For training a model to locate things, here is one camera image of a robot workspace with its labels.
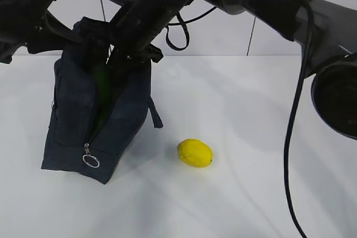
yellow lemon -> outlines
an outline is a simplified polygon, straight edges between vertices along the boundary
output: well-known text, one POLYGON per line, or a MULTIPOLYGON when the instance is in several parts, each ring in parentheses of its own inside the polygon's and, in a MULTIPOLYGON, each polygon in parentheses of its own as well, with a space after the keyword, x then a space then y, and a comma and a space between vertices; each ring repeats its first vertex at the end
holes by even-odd
POLYGON ((187 139, 177 146, 178 157, 189 166, 207 167, 212 163, 213 152, 197 139, 187 139))

dark blue bag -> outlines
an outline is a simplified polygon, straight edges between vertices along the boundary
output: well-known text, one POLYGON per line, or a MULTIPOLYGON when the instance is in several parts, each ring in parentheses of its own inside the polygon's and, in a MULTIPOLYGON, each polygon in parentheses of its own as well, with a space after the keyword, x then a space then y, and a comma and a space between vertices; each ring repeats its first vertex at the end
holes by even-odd
POLYGON ((106 184, 148 109, 162 122, 151 99, 151 62, 144 61, 120 83, 104 124, 98 122, 98 87, 82 68, 88 43, 68 45, 55 63, 55 96, 42 169, 78 172, 106 184))

power cord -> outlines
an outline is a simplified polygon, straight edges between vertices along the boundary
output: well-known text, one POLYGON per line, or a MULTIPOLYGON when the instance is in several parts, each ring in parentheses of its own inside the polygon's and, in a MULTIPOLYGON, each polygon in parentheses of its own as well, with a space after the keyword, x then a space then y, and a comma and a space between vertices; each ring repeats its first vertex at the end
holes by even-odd
POLYGON ((304 9, 307 12, 307 31, 306 31, 305 50, 304 50, 303 56, 302 56, 301 70, 300 70, 300 74, 299 74, 299 78, 298 78, 298 82, 297 82, 296 92, 295 92, 294 101, 293 101, 292 108, 291 108, 291 113, 290 113, 290 118, 289 118, 289 122, 288 122, 287 133, 286 133, 285 143, 284 143, 284 187, 285 187, 287 204, 288 204, 288 208, 289 208, 289 212, 290 212, 292 221, 294 222, 296 229, 299 231, 300 235, 303 238, 307 238, 306 234, 304 233, 302 227, 300 226, 300 224, 296 218, 294 208, 293 208, 292 199, 291 199, 290 183, 289 183, 289 152, 290 152, 290 142, 291 142, 293 126, 294 126, 297 108, 298 108, 298 104, 299 104, 301 93, 302 93, 303 82, 305 79, 305 73, 306 73, 307 66, 308 66, 308 60, 310 57, 312 38, 313 38, 313 27, 315 25, 315 19, 314 19, 312 8, 311 8, 308 0, 295 0, 295 1, 297 1, 302 7, 304 7, 304 9))
MULTIPOLYGON (((200 20, 200 19, 202 19, 202 18, 204 18, 204 17, 206 17, 208 14, 210 14, 211 12, 213 12, 213 11, 215 11, 215 9, 217 9, 216 7, 213 7, 213 8, 211 8, 210 10, 208 10, 208 11, 206 11, 205 13, 203 13, 202 15, 199 15, 199 16, 197 16, 196 18, 193 18, 193 19, 191 19, 191 20, 188 20, 188 21, 185 21, 184 23, 185 24, 189 24, 189 23, 193 23, 193 22, 196 22, 196 21, 198 21, 198 20, 200 20)), ((181 23, 169 23, 168 24, 168 26, 180 26, 181 25, 181 23)))

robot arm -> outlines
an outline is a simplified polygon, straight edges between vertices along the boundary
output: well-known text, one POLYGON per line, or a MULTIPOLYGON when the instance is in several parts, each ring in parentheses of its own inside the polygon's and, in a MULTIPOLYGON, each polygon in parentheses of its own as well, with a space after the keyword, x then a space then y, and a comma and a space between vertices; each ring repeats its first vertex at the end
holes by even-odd
MULTIPOLYGON (((115 51, 109 63, 147 47, 191 0, 114 0, 122 9, 111 29, 115 51)), ((206 0, 228 14, 248 11, 285 39, 306 48, 308 18, 297 0, 206 0)), ((317 74, 312 87, 315 108, 337 132, 357 138, 357 11, 324 0, 308 0, 315 25, 309 62, 304 74, 317 74)))
MULTIPOLYGON (((144 49, 190 0, 131 0, 111 21, 124 54, 144 49)), ((206 0, 228 14, 248 11, 304 49, 307 16, 294 0, 206 0)), ((315 14, 315 39, 306 77, 336 56, 357 52, 357 11, 323 0, 309 0, 315 14)))
MULTIPOLYGON (((81 38, 62 25, 47 8, 55 0, 0 0, 0 62, 10 63, 20 46, 29 53, 61 50, 81 38)), ((115 49, 108 65, 113 70, 126 59, 154 61, 162 57, 152 40, 192 0, 112 0, 121 9, 109 25, 93 22, 115 49)), ((308 19, 295 0, 206 0, 228 14, 248 11, 296 41, 304 51, 308 19)), ((314 13, 314 38, 305 77, 317 74, 312 88, 315 107, 338 132, 357 139, 357 11, 323 0, 308 0, 314 13)))

metal key ring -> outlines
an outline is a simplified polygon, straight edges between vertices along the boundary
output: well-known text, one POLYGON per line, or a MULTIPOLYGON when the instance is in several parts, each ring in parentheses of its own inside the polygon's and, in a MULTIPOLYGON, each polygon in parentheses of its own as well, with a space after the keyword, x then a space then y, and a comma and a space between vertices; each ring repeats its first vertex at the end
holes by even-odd
POLYGON ((85 155, 83 155, 82 159, 83 159, 83 162, 84 162, 87 166, 89 166, 89 167, 91 167, 91 168, 98 168, 98 167, 100 167, 100 162, 99 162, 98 158, 95 157, 95 156, 93 156, 93 155, 91 155, 91 154, 85 154, 85 155), (97 163, 97 165, 94 166, 94 165, 90 164, 89 162, 87 162, 87 161, 85 160, 86 157, 89 157, 89 158, 95 160, 96 163, 97 163))

